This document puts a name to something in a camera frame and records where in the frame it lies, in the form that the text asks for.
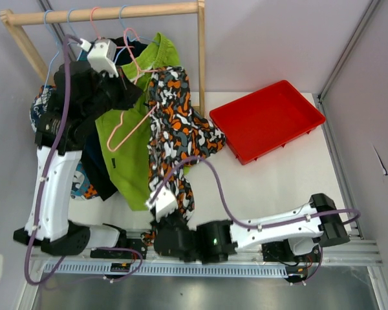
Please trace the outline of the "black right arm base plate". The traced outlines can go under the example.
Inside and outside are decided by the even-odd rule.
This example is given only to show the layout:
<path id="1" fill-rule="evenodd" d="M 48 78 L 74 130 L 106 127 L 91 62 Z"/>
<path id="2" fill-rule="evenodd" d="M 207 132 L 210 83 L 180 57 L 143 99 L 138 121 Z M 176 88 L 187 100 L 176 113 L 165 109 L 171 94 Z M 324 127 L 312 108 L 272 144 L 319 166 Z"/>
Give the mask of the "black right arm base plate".
<path id="1" fill-rule="evenodd" d="M 261 246 L 261 250 L 265 262 L 277 262 L 292 267 L 306 262 L 318 263 L 320 259 L 320 250 L 318 246 L 315 246 L 315 248 L 307 254 L 294 254 L 287 240 L 282 242 L 264 243 Z"/>

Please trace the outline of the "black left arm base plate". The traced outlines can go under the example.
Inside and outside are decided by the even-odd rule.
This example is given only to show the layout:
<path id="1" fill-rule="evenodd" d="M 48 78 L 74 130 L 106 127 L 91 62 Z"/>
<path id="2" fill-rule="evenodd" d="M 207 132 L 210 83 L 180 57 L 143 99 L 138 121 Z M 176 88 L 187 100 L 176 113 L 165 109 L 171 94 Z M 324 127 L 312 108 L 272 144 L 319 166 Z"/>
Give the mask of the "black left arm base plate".
<path id="1" fill-rule="evenodd" d="M 116 248 L 127 248 L 139 252 L 143 259 L 146 259 L 147 246 L 140 238 L 128 238 L 117 243 Z M 111 259 L 111 260 L 132 260 L 139 259 L 139 256 L 134 252 L 129 251 L 108 251 L 96 249 L 91 251 L 91 258 Z"/>

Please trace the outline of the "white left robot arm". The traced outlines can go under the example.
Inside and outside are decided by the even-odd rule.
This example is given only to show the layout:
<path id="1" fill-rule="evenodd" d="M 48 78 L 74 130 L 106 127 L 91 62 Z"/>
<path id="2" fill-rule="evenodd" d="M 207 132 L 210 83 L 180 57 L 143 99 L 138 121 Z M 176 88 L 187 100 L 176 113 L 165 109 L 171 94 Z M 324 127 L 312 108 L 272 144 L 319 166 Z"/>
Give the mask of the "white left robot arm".
<path id="1" fill-rule="evenodd" d="M 68 219 L 70 186 L 95 121 L 110 110 L 134 107 L 142 95 L 121 67 L 115 69 L 110 75 L 87 61 L 75 61 L 55 73 L 56 86 L 36 126 L 35 198 L 27 223 L 13 233 L 15 242 L 38 246 L 52 256 L 74 256 L 101 247 L 113 258 L 127 252 L 123 229 Z"/>

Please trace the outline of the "orange camouflage shorts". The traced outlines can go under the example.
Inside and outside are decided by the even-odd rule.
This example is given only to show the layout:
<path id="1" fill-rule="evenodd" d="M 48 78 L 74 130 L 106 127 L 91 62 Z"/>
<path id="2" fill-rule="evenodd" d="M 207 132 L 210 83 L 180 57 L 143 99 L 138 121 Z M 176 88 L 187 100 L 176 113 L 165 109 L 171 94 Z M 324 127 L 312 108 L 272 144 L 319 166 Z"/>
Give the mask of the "orange camouflage shorts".
<path id="1" fill-rule="evenodd" d="M 225 134 L 212 121 L 201 116 L 191 105 L 189 77 L 180 66 L 156 70 L 148 83 L 147 104 L 153 109 L 149 116 L 148 189 L 156 191 L 163 179 L 177 199 L 177 213 L 187 223 L 195 210 L 195 199 L 185 168 L 222 150 Z M 192 157 L 184 168 L 172 169 Z"/>

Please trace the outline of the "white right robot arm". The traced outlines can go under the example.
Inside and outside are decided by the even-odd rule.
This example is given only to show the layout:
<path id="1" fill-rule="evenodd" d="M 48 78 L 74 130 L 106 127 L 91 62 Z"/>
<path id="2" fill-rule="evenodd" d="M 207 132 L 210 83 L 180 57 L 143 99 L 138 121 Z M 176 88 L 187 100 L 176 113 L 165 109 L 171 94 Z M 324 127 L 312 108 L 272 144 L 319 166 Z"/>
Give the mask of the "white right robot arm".
<path id="1" fill-rule="evenodd" d="M 302 206 L 275 216 L 243 221 L 214 220 L 190 229 L 178 211 L 169 207 L 154 220 L 153 243 L 160 256 L 183 262 L 217 264 L 256 245 L 284 242 L 283 255 L 298 260 L 315 246 L 332 247 L 349 242 L 345 222 L 334 201 L 326 194 L 313 194 Z"/>

